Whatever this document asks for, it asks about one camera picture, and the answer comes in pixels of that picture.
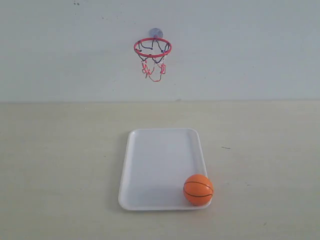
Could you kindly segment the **small orange basketball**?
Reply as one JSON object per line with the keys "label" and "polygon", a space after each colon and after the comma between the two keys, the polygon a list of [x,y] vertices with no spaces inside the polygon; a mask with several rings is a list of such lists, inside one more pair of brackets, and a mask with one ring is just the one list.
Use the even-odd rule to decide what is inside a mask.
{"label": "small orange basketball", "polygon": [[183,194],[192,205],[200,207],[212,200],[214,187],[205,175],[194,174],[185,181]]}

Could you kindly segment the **red mini basketball hoop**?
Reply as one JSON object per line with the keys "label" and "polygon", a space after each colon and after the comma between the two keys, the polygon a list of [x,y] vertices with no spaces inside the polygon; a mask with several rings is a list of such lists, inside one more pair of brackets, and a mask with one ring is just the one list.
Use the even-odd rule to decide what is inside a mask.
{"label": "red mini basketball hoop", "polygon": [[172,51],[172,44],[163,38],[147,37],[138,40],[133,50],[141,62],[141,72],[154,83],[166,74],[165,59]]}

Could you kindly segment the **white rectangular plastic tray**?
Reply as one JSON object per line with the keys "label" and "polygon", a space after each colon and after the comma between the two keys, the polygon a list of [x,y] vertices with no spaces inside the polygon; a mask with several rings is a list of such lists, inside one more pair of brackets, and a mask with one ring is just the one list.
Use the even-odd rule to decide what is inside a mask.
{"label": "white rectangular plastic tray", "polygon": [[128,211],[186,211],[183,186],[207,169],[199,134],[192,128],[141,128],[128,135],[118,203]]}

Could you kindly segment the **clear suction cup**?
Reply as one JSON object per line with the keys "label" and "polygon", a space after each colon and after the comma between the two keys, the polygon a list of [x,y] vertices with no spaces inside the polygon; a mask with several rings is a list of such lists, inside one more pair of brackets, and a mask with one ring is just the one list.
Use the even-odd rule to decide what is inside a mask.
{"label": "clear suction cup", "polygon": [[149,30],[148,35],[150,38],[163,38],[163,31],[159,28],[152,28]]}

